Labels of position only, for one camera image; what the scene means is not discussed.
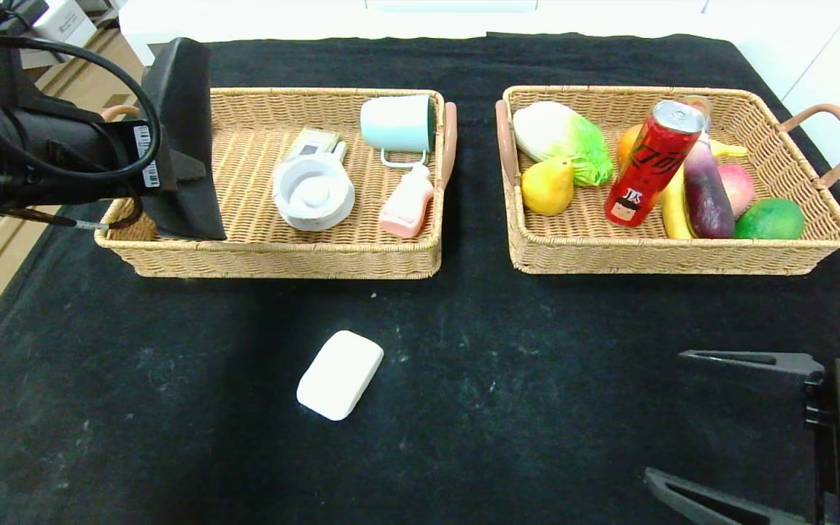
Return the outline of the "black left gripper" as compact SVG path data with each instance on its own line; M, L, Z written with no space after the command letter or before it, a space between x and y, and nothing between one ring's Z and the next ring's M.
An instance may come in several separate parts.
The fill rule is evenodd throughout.
M146 120L64 122L64 203L155 196L176 180L207 177L202 160L168 149L163 126Z

